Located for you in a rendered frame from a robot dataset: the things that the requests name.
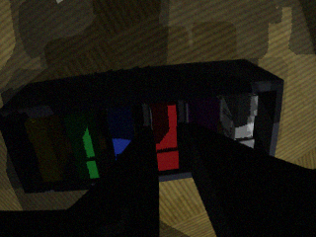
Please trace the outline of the blue fuse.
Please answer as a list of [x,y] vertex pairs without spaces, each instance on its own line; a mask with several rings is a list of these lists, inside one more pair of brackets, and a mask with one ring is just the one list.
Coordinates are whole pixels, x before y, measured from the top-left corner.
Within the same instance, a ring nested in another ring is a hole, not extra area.
[[131,106],[107,108],[107,119],[116,159],[134,138]]

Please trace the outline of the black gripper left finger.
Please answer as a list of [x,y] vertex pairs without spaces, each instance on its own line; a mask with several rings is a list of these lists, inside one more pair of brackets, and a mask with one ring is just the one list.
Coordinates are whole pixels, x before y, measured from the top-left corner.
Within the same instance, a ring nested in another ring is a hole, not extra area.
[[68,209],[0,210],[0,237],[159,237],[153,129],[143,127]]

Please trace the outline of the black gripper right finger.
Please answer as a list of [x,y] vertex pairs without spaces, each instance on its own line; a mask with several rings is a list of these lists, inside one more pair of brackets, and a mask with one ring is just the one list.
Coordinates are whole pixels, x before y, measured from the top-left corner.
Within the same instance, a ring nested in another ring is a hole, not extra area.
[[186,122],[186,157],[216,237],[316,237],[316,169]]

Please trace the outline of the dark grey fuse block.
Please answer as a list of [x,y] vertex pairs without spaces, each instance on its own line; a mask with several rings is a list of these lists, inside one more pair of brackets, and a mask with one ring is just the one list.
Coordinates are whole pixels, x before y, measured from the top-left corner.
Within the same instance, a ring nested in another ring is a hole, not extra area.
[[[0,108],[0,131],[25,194],[91,190],[115,163],[107,108],[131,106],[135,131],[153,129],[150,103],[175,102],[178,169],[192,178],[183,128],[189,100],[217,96],[217,133],[276,157],[284,80],[246,59],[94,72],[29,83]],[[151,123],[151,125],[150,125]]]

